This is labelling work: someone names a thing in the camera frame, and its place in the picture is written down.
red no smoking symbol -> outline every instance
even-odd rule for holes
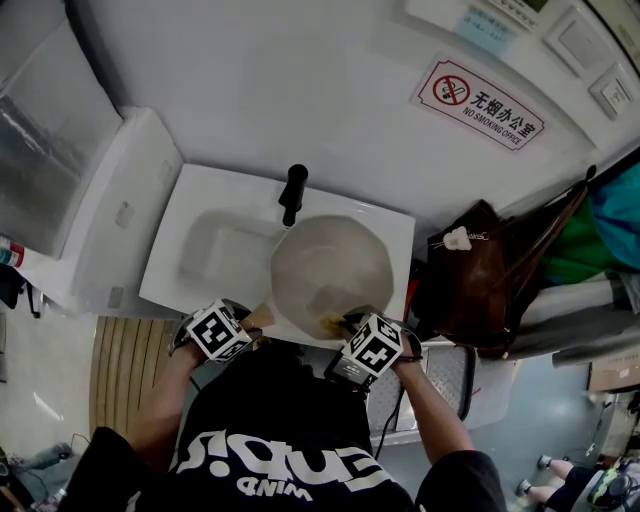
[[[460,105],[469,99],[470,94],[469,84],[459,76],[442,76],[433,84],[433,95],[445,105]]]

no smoking sign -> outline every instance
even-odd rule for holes
[[[445,105],[462,105],[470,94],[469,84],[459,76],[443,76],[433,84],[433,96]]]
[[[522,149],[545,127],[542,118],[514,96],[442,54],[411,103],[473,128],[509,151]]]

bottle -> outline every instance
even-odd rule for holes
[[[0,236],[0,263],[20,268],[24,261],[24,247]]]

teal bag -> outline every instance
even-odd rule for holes
[[[640,163],[589,196],[596,228],[622,263],[640,271]]]

floor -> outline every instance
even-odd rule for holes
[[[53,443],[71,442],[74,433],[88,436],[95,321],[93,316],[64,318],[51,311],[34,320],[26,300],[7,312],[8,382],[0,384],[0,446],[29,456]],[[195,380],[204,385],[217,371],[213,365],[202,367]],[[491,455],[500,471],[510,510],[530,508],[526,499],[515,498],[513,489],[522,478],[542,479],[535,470],[540,454],[586,461],[584,452],[601,412],[586,397],[587,374],[587,367],[555,370],[548,356],[526,360],[506,418],[472,431],[476,448]],[[189,390],[189,404],[196,393]],[[596,443],[606,430],[610,414],[605,413]],[[78,437],[74,440],[78,451],[85,445]],[[429,468],[416,444],[385,447],[381,463],[412,495]]]
[[[96,317],[65,318],[46,309],[39,320],[26,297],[6,314],[7,383],[0,383],[0,446],[22,457],[74,433],[89,436],[89,376]],[[73,448],[86,442],[76,436]]]

